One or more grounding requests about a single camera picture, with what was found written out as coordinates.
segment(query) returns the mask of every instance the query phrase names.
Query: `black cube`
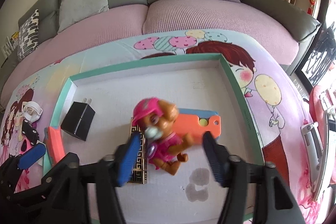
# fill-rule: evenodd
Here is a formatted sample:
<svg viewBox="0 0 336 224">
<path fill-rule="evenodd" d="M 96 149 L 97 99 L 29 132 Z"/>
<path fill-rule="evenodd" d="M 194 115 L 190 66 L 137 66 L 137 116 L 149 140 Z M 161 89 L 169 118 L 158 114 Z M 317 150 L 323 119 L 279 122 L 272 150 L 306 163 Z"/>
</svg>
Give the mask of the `black cube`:
<svg viewBox="0 0 336 224">
<path fill-rule="evenodd" d="M 86 141 L 95 111 L 86 103 L 73 102 L 61 129 L 73 137 Z"/>
</svg>

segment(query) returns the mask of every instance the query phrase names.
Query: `orange object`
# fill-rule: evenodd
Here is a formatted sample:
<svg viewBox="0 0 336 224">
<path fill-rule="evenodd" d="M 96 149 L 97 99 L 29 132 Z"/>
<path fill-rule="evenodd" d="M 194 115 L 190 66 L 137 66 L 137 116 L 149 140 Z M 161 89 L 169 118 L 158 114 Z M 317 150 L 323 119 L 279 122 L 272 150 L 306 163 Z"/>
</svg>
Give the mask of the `orange object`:
<svg viewBox="0 0 336 224">
<path fill-rule="evenodd" d="M 210 131 L 211 135 L 216 139 L 221 134 L 221 117 L 211 116 L 207 126 L 200 125 L 200 118 L 192 114 L 179 114 L 173 124 L 173 131 L 180 137 L 190 133 L 195 144 L 202 143 L 204 132 Z"/>
<path fill-rule="evenodd" d="M 48 150 L 51 165 L 54 166 L 65 156 L 61 136 L 61 127 L 47 128 L 45 135 L 45 144 Z"/>
</svg>

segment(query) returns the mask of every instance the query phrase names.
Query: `sofa armrest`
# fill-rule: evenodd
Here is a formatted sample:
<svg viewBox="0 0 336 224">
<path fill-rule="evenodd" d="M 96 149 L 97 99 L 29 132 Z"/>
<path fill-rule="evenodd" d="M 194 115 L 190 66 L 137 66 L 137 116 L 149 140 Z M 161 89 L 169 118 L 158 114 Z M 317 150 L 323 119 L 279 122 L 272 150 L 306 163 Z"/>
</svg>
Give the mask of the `sofa armrest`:
<svg viewBox="0 0 336 224">
<path fill-rule="evenodd" d="M 285 0 L 241 0 L 282 24 L 299 43 L 315 35 L 321 23 Z"/>
</svg>

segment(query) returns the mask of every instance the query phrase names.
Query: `gold patterned box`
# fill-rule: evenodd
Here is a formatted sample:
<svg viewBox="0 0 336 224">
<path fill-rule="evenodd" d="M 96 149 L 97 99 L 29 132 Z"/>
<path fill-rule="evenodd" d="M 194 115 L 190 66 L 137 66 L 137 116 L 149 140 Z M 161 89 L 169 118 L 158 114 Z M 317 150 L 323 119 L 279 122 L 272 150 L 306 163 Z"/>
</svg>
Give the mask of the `gold patterned box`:
<svg viewBox="0 0 336 224">
<path fill-rule="evenodd" d="M 131 118 L 131 128 L 129 131 L 129 137 L 131 137 L 132 132 L 138 131 L 140 132 L 140 128 L 138 126 L 132 126 Z M 147 143 L 145 136 L 140 132 L 140 149 L 138 151 L 138 156 L 136 162 L 134 164 L 134 168 L 131 174 L 131 178 L 128 183 L 139 183 L 146 184 L 147 183 Z"/>
</svg>

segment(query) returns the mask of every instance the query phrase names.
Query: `cartoon boy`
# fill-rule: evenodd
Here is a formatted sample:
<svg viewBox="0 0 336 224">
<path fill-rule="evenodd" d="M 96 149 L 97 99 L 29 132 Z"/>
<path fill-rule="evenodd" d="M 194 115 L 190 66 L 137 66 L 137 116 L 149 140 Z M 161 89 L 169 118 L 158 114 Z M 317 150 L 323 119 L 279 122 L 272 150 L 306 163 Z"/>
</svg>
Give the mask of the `cartoon boy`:
<svg viewBox="0 0 336 224">
<path fill-rule="evenodd" d="M 192 53 L 221 53 L 229 63 L 231 70 L 245 97 L 252 97 L 251 89 L 247 86 L 252 82 L 257 69 L 254 66 L 255 60 L 250 54 L 238 45 L 220 41 L 205 41 L 196 47 L 187 49 L 187 54 Z"/>
<path fill-rule="evenodd" d="M 258 75 L 254 84 L 270 111 L 268 130 L 260 131 L 264 144 L 262 149 L 264 159 L 276 164 L 279 173 L 289 185 L 287 158 L 280 136 L 280 130 L 285 126 L 285 119 L 277 108 L 282 99 L 280 88 L 270 76 L 264 74 Z"/>
</svg>

